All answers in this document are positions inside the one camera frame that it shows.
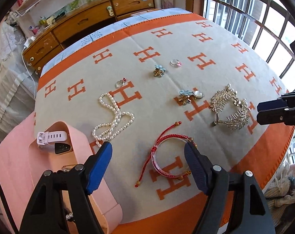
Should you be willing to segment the blue flower gold brooch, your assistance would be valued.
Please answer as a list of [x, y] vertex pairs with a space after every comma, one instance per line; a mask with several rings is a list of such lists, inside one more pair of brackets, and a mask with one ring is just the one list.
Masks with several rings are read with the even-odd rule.
[[153, 71], [154, 77], [161, 78], [166, 72], [166, 69], [161, 65], [155, 65], [155, 70]]

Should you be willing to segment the pink jewelry tray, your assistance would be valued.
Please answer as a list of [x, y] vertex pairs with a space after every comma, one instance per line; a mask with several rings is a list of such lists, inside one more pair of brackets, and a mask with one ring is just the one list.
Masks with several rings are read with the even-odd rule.
[[72, 151], [56, 155], [53, 150], [38, 148], [34, 134], [35, 117], [36, 114], [31, 113], [0, 144], [0, 189], [18, 227], [30, 196], [45, 170], [56, 172], [66, 165], [82, 164], [96, 152], [84, 133], [63, 121], [54, 123], [48, 130], [66, 131]]

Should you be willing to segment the light blue patterned sheet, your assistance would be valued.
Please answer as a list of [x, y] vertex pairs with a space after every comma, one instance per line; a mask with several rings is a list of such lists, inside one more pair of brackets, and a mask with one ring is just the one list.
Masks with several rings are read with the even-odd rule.
[[106, 27], [103, 27], [99, 30], [96, 30], [88, 34], [87, 36], [79, 39], [69, 47], [65, 48], [62, 52], [57, 54], [43, 66], [41, 77], [44, 74], [46, 74], [49, 70], [51, 70], [51, 68], [55, 67], [61, 61], [63, 61], [65, 58], [69, 57], [71, 54], [77, 52], [78, 50], [87, 46], [88, 44], [100, 39], [101, 37], [104, 37], [118, 30], [130, 27], [131, 25], [135, 25], [141, 22], [179, 14], [190, 14], [190, 12], [181, 8], [174, 7], [170, 9], [145, 10], [143, 12], [132, 13], [129, 18], [123, 19], [116, 23], [112, 23]]

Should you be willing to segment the gold leaf hair comb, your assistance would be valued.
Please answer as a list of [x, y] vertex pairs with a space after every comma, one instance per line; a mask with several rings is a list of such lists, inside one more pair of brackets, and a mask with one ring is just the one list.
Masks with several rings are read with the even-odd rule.
[[246, 126], [250, 119], [250, 108], [246, 99], [239, 99], [237, 91], [230, 83], [211, 97], [210, 108], [215, 116], [213, 126], [224, 125], [229, 130], [239, 130]]

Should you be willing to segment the barred window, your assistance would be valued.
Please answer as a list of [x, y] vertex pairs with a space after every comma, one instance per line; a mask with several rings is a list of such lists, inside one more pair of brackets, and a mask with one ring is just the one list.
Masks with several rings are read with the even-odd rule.
[[203, 15], [248, 44], [295, 90], [295, 20], [279, 0], [204, 0]]

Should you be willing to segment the blue flower pearl brooch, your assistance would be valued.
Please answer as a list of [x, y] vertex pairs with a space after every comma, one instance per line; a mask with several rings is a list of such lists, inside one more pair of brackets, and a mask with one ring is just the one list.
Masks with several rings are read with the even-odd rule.
[[179, 98], [178, 98], [178, 102], [186, 105], [186, 104], [190, 104], [192, 102], [192, 100], [194, 99], [202, 99], [204, 97], [203, 92], [199, 91], [199, 90], [181, 90], [179, 91]]

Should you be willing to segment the lace covered piano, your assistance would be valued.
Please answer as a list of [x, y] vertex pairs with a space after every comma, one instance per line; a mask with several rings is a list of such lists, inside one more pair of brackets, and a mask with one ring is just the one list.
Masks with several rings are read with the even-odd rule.
[[0, 23], [0, 142], [35, 108], [38, 79], [22, 58], [26, 37], [13, 14]]

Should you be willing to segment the white power adapter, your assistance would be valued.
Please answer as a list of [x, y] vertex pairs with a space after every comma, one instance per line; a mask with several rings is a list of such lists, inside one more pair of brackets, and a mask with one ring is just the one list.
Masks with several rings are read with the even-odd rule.
[[35, 40], [36, 40], [36, 38], [34, 36], [31, 36], [31, 37], [29, 37], [29, 38], [26, 39], [26, 41], [23, 44], [23, 46], [25, 48], [28, 48]]

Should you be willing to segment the orange beige H-pattern blanket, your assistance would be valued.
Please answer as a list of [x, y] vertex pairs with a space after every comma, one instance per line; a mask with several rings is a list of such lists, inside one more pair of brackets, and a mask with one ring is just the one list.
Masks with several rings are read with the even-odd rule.
[[[170, 65], [179, 60], [181, 67]], [[166, 69], [154, 77], [155, 65]], [[116, 88], [122, 78], [127, 82]], [[245, 98], [250, 119], [239, 130], [213, 126], [210, 99], [228, 83]], [[178, 102], [179, 91], [199, 90], [202, 99]], [[266, 188], [283, 161], [294, 132], [284, 124], [257, 123], [257, 105], [288, 91], [248, 45], [196, 14], [145, 21], [102, 37], [74, 52], [39, 79], [35, 132], [57, 121], [83, 132], [96, 150], [93, 129], [113, 120], [99, 103], [108, 92], [134, 121], [112, 140], [113, 156], [104, 179], [121, 206], [115, 233], [191, 233], [205, 204], [192, 176], [168, 180], [152, 165], [142, 167], [159, 136], [194, 139], [200, 152], [227, 171], [253, 172]]]

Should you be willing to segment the wooden desk with drawers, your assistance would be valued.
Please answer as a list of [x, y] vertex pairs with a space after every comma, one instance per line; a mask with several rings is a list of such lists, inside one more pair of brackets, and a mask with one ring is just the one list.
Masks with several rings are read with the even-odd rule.
[[154, 9], [154, 0], [95, 0], [62, 16], [35, 37], [22, 57], [28, 68], [41, 74], [53, 57], [66, 49], [73, 37], [84, 37], [98, 25], [113, 23], [144, 10]]

